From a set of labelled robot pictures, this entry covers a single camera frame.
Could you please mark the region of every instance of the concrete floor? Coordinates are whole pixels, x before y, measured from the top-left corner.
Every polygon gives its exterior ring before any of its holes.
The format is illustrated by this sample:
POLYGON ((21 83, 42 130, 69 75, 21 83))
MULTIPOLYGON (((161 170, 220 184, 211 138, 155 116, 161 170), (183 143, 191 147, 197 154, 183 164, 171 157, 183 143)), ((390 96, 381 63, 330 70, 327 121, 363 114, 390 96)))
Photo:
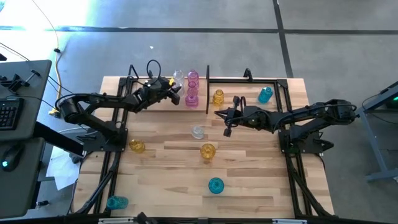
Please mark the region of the concrete floor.
MULTIPOLYGON (((29 1, 18 6, 19 1, 6 3, 0 26, 29 29, 2 30, 0 42, 31 60, 54 62, 54 33, 33 29, 48 27, 47 21, 29 1)), ((36 2, 55 26, 277 28, 272 0, 92 0, 79 1, 79 7, 77 1, 36 2)), ((398 29, 395 0, 279 0, 279 4, 285 29, 398 29)), ((130 63, 143 74, 152 58, 162 64, 163 75, 176 68, 194 68, 205 75, 210 64, 212 76, 240 77, 249 67, 255 77, 286 77, 278 34, 58 32, 58 36, 62 83, 74 92, 99 91, 103 76, 127 75, 130 63)), ((294 77, 304 78, 311 103, 344 98, 359 106, 397 81, 396 35, 286 35, 286 39, 294 77)), ((10 61, 20 60, 4 49, 0 53, 10 61)), ((48 86, 44 99, 53 103, 54 96, 48 86)), ((48 110, 42 104, 40 122, 55 130, 73 127, 47 115, 48 110)), ((384 130, 380 135, 397 132, 397 126, 376 119, 372 125, 384 130)), ((398 184, 364 179, 379 169, 361 122, 327 128, 324 138, 335 143, 324 158, 335 213, 398 223, 398 184)), ((392 139, 386 139, 389 149, 396 146, 392 139)), ((396 167, 397 153, 388 156, 396 167)), ((29 211, 25 218, 65 214, 71 189, 57 192, 53 182, 45 183, 39 199, 52 204, 29 211)))

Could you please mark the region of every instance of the computer mouse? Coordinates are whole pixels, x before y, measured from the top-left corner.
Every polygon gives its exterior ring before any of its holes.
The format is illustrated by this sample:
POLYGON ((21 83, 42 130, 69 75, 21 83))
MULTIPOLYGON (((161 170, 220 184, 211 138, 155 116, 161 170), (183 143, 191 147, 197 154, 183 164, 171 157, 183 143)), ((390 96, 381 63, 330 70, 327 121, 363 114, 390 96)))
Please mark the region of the computer mouse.
POLYGON ((6 172, 13 171, 18 166, 24 149, 25 145, 15 144, 6 150, 1 158, 1 168, 6 172))

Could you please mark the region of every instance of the wooden table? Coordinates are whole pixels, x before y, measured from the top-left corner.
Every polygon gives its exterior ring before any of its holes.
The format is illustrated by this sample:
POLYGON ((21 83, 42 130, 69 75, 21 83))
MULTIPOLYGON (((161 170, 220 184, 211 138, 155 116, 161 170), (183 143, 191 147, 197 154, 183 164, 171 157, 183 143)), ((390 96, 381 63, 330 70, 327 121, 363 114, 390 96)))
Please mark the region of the wooden table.
MULTIPOLYGON (((308 104, 304 80, 287 79, 293 108, 308 104)), ((104 77, 101 92, 116 94, 119 77, 104 77)), ((280 153, 276 134, 237 127, 230 138, 223 136, 224 122, 214 110, 232 106, 234 95, 245 96, 248 105, 276 110, 275 97, 266 105, 257 102, 263 84, 211 84, 210 101, 217 89, 222 89, 225 103, 221 107, 210 104, 209 113, 202 111, 171 111, 170 100, 162 106, 139 114, 129 113, 128 142, 140 139, 146 151, 136 154, 128 147, 122 154, 115 195, 129 199, 124 210, 112 216, 136 216, 144 212, 149 217, 223 217, 223 218, 293 218, 292 199, 284 156, 280 153), (200 125, 205 137, 197 140, 191 128, 200 125), (211 162, 200 156, 204 143, 216 147, 211 162), (225 189, 212 194, 208 182, 221 178, 225 189)), ((286 111, 284 95, 282 102, 286 111)), ((112 109, 99 109, 95 115, 111 120, 112 109)), ((74 208, 80 208, 98 185, 103 152, 94 152, 83 164, 75 192, 74 208)), ((324 208, 333 213, 328 184, 321 160, 314 155, 303 155, 307 184, 324 208)), ((300 208, 304 212, 302 193, 298 188, 300 208)), ((106 204, 102 202, 103 211, 106 204)))

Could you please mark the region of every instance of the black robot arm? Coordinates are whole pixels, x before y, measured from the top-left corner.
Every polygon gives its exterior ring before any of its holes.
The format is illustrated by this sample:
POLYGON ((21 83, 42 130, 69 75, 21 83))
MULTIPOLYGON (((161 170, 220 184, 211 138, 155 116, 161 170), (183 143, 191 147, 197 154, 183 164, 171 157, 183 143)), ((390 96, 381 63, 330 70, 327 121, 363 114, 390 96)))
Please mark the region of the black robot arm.
POLYGON ((309 134, 330 125, 347 125, 355 119, 355 106, 346 100, 330 100, 326 103, 315 103, 288 112, 267 111, 258 106, 246 106, 244 97, 234 96, 233 108, 215 111, 224 119, 227 128, 224 135, 230 137, 231 128, 241 125, 256 130, 275 132, 285 124, 313 119, 303 125, 291 125, 290 140, 305 139, 309 134))
POLYGON ((151 78, 145 82, 142 88, 134 93, 121 97, 107 94, 71 94, 60 98, 55 106, 61 112, 67 123, 87 125, 99 131, 104 137, 112 139, 118 136, 119 129, 110 121, 102 121, 92 115, 98 108, 123 108, 130 112, 138 113, 147 109, 150 105, 158 103, 167 97, 171 98, 172 103, 178 105, 180 97, 177 92, 181 87, 172 88, 173 83, 164 77, 151 78), (80 102, 87 103, 84 109, 80 102))

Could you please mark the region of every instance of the glass object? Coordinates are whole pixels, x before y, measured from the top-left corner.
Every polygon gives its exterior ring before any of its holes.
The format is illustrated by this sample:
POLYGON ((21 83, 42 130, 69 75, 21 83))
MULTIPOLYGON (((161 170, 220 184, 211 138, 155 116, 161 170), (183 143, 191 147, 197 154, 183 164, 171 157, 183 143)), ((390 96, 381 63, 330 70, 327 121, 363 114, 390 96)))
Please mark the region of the glass object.
POLYGON ((209 181, 209 190, 213 194, 219 194, 224 190, 224 182, 218 177, 212 178, 209 181))
POLYGON ((213 95, 213 104, 221 106, 224 103, 224 93, 222 90, 216 90, 213 95))
POLYGON ((112 196, 106 201, 106 208, 110 210, 125 209, 129 205, 129 199, 126 197, 112 196))
POLYGON ((130 149, 136 153, 143 153, 145 151, 145 144, 143 141, 140 140, 131 140, 130 149))
POLYGON ((185 90, 184 90, 184 85, 182 83, 175 83, 175 85, 172 88, 177 88, 177 87, 181 87, 181 89, 177 92, 177 94, 181 97, 183 97, 185 95, 185 90))
POLYGON ((197 96, 198 95, 198 88, 197 84, 195 82, 189 82, 188 83, 188 90, 187 90, 187 95, 188 96, 197 96))
POLYGON ((181 70, 175 70, 173 74, 175 82, 184 82, 184 73, 181 70))
POLYGON ((196 139, 203 139, 205 137, 203 128, 201 126, 194 126, 192 128, 192 136, 196 139))
POLYGON ((199 98, 198 96, 195 95, 187 95, 185 97, 185 104, 191 108, 196 108, 198 107, 199 104, 199 98))
POLYGON ((174 74, 173 74, 173 78, 174 78, 174 82, 175 82, 175 85, 173 86, 173 88, 176 88, 176 87, 180 86, 181 89, 178 91, 177 94, 180 97, 183 97, 184 94, 185 94, 185 88, 184 88, 184 86, 185 86, 185 77, 184 77, 184 73, 182 73, 181 70, 175 70, 174 74))
POLYGON ((199 74, 195 70, 188 73, 188 83, 195 82, 196 88, 199 88, 199 74))
POLYGON ((200 149, 200 154, 204 159, 212 159, 216 154, 216 148, 212 144, 204 144, 200 149))
POLYGON ((272 88, 271 87, 264 87, 261 89, 259 94, 259 102, 260 103, 267 103, 269 99, 272 97, 272 88))

